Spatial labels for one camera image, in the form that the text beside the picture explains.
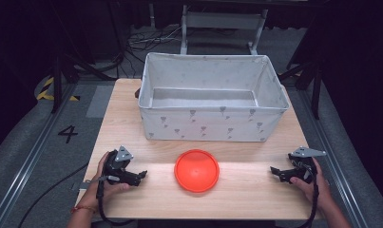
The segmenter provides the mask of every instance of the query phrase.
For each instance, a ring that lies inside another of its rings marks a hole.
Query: storage bin
[[[139,97],[150,140],[264,142],[289,108],[265,55],[149,53]]]

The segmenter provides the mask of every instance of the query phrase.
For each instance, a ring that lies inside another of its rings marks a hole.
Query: wire
[[[316,208],[317,208],[317,203],[318,203],[319,192],[318,192],[318,185],[316,183],[316,173],[313,173],[312,167],[310,167],[310,165],[307,165],[307,164],[304,164],[304,163],[302,163],[301,166],[306,168],[307,172],[309,172],[310,175],[312,176],[312,178],[313,178],[313,188],[314,188],[312,212],[311,212],[309,218],[306,220],[306,222],[304,222],[304,224],[302,224],[302,225],[297,227],[297,228],[307,228],[307,227],[311,227],[312,226],[313,220],[314,220],[314,218],[316,216]]]
[[[105,160],[103,167],[106,167],[107,161],[108,161],[108,157]],[[103,169],[101,177],[104,177],[104,176],[105,176],[105,169]],[[112,220],[108,219],[105,216],[105,210],[103,209],[103,197],[104,196],[105,196],[105,180],[99,179],[99,184],[97,185],[96,199],[98,200],[98,204],[99,204],[99,214],[100,214],[100,217],[102,217],[103,221],[109,222],[111,225],[114,225],[114,226],[124,226],[124,225],[127,225],[127,224],[134,221],[134,219],[129,219],[127,221],[117,222],[117,221],[112,221]]]
[[[82,165],[80,168],[78,168],[77,170],[73,171],[71,174],[69,174],[68,176],[62,178],[61,180],[59,180],[58,182],[54,183],[52,186],[50,186],[50,188],[45,192],[43,193],[39,198],[37,198],[37,200],[34,201],[34,203],[30,206],[30,208],[28,209],[28,211],[26,211],[25,215],[22,217],[22,219],[20,220],[19,222],[19,228],[22,227],[23,225],[23,222],[25,222],[25,219],[26,217],[29,215],[30,211],[34,208],[34,206],[37,204],[37,202],[40,201],[40,199],[45,196],[49,191],[51,191],[52,189],[54,189],[58,184],[62,183],[63,181],[66,181],[68,178],[72,177],[73,175],[77,174],[79,171],[81,171],[82,169],[84,169],[85,167],[87,167],[88,163]]]
[[[135,70],[135,68],[134,68],[134,66],[132,65],[132,62],[126,57],[126,56],[124,56],[125,58],[126,58],[126,60],[129,62],[129,64],[131,65],[131,69],[132,69],[132,71],[134,71],[134,74],[132,75],[132,78],[135,78],[135,74],[137,73],[137,71]]]
[[[160,32],[172,32],[173,30],[161,30]],[[158,33],[156,30],[154,31],[144,31],[144,32],[138,32],[138,33],[132,33],[132,35],[129,36],[129,39],[134,39],[134,38],[131,38],[132,36],[142,36],[143,38],[142,39],[139,39],[139,40],[143,40],[145,39],[145,34],[146,33],[152,33],[151,35],[149,35],[148,38],[151,38],[154,34]]]
[[[181,30],[181,28],[182,27],[178,27],[174,30],[168,31],[167,33],[164,33],[165,31],[161,30],[158,36],[155,36],[156,32],[152,33],[147,38],[145,38],[145,36],[143,35],[142,36],[143,39],[139,39],[139,35],[141,35],[141,33],[137,33],[136,38],[133,38],[132,37],[133,35],[131,35],[127,42],[127,50],[128,52],[151,50],[160,44],[166,44],[173,40],[180,41],[179,39],[176,39],[176,36],[179,34],[179,31]]]
[[[126,78],[128,78],[128,74],[126,74],[125,70],[123,69],[123,66],[120,65],[120,69],[123,71],[123,73],[125,74]]]
[[[126,50],[130,55],[132,55],[135,59],[139,60],[141,63],[144,64],[144,60],[140,59],[138,56],[134,55],[134,53],[132,52],[132,49],[127,49]]]
[[[111,60],[111,65],[109,66],[103,66],[103,67],[100,67],[100,68],[96,68],[96,70],[100,71],[100,72],[105,72],[105,71],[108,71],[108,70],[111,70],[115,67],[117,67],[122,61],[123,61],[123,57],[122,57],[122,53],[118,53],[116,57],[114,57],[112,60]],[[75,68],[77,72],[79,73],[82,73],[84,75],[87,75],[87,74],[92,74],[91,72],[85,70],[85,69],[82,69],[82,68]]]
[[[209,31],[223,35],[223,36],[232,36],[236,34],[237,29],[222,29],[222,28],[211,28]]]
[[[120,73],[118,72],[118,65],[116,66],[116,72],[117,72],[117,79],[120,78]]]

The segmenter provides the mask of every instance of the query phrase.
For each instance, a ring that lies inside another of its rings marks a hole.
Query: wooden tabletop
[[[123,145],[133,156],[128,172],[147,170],[140,186],[114,196],[105,205],[109,218],[133,219],[307,219],[311,203],[293,185],[280,182],[270,166],[293,166],[287,154],[307,142],[289,108],[267,142],[152,141],[144,128],[135,91],[141,80],[116,82],[84,180],[96,173],[106,151]],[[179,186],[174,165],[190,149],[211,153],[219,163],[217,184],[204,193]],[[84,194],[81,191],[78,200]]]

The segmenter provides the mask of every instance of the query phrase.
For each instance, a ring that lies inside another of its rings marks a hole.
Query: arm
[[[90,227],[91,219],[93,218],[93,214],[97,211],[98,201],[96,199],[97,186],[99,182],[97,179],[100,178],[103,171],[103,166],[105,163],[105,159],[107,158],[108,152],[102,157],[99,161],[99,166],[97,168],[97,173],[93,177],[93,182],[87,188],[86,192],[82,196],[81,200],[76,205],[77,207],[85,207],[82,209],[78,209],[72,213],[67,228],[81,228],[81,227]],[[129,185],[126,183],[114,184],[111,185],[107,181],[105,181],[105,195],[104,202],[108,201],[108,199],[117,193],[123,192],[129,189]]]
[[[317,169],[316,181],[318,184],[319,192],[317,205],[318,209],[320,209],[324,214],[330,228],[350,228],[351,225],[349,224],[348,220],[346,220],[342,211],[331,195],[330,187],[322,175],[321,167],[319,166],[316,159],[313,159],[313,161],[316,164]],[[290,181],[304,193],[307,200],[313,200],[313,183],[308,184],[305,181],[295,177],[291,178]]]

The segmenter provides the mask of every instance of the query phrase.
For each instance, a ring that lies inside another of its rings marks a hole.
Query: orange plate
[[[188,191],[199,193],[212,188],[218,181],[219,166],[206,151],[193,149],[179,156],[174,173],[179,184]]]

